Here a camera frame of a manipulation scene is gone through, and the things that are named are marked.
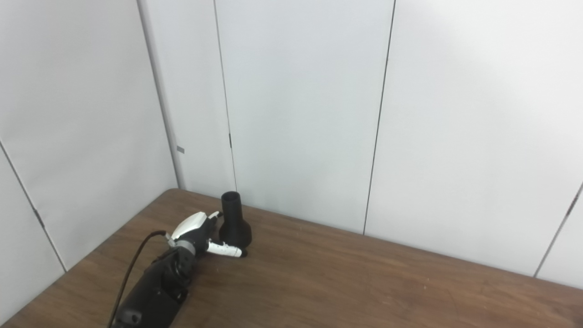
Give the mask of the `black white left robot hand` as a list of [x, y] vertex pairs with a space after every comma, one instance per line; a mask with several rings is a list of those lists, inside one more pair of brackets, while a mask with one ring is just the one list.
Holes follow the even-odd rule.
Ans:
[[217, 219], [221, 216], [223, 216], [223, 213], [219, 211], [210, 215], [204, 212], [192, 214], [183, 220], [171, 235], [167, 233], [166, 238], [169, 247], [183, 247], [195, 256], [212, 253], [213, 255], [234, 258], [246, 257], [248, 252], [245, 249], [212, 238]]

